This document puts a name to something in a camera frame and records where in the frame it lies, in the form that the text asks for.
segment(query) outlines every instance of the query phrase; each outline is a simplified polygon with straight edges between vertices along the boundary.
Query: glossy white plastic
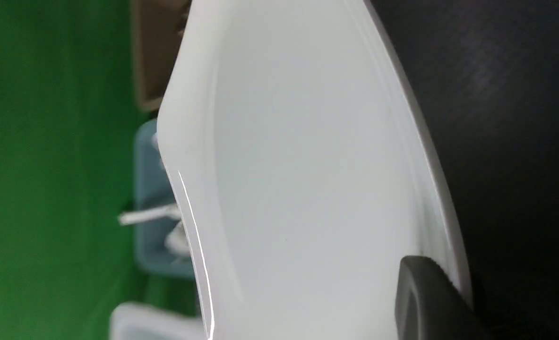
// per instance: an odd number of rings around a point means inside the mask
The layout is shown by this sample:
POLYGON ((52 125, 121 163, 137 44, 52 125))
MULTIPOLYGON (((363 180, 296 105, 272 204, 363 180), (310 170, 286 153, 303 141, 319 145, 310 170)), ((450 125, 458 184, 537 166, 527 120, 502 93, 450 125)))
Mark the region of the glossy white plastic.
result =
POLYGON ((361 0, 194 0, 158 119, 208 337, 396 339, 399 261, 472 301, 426 125, 361 0))

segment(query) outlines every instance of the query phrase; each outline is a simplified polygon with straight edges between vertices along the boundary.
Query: green wall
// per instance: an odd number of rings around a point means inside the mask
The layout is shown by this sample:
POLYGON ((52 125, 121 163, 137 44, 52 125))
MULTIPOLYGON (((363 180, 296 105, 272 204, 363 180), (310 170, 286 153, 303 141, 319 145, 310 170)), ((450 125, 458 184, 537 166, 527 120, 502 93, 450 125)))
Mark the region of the green wall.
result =
POLYGON ((193 312, 115 217, 132 193, 129 5, 0 0, 0 340, 107 338, 127 300, 193 312))

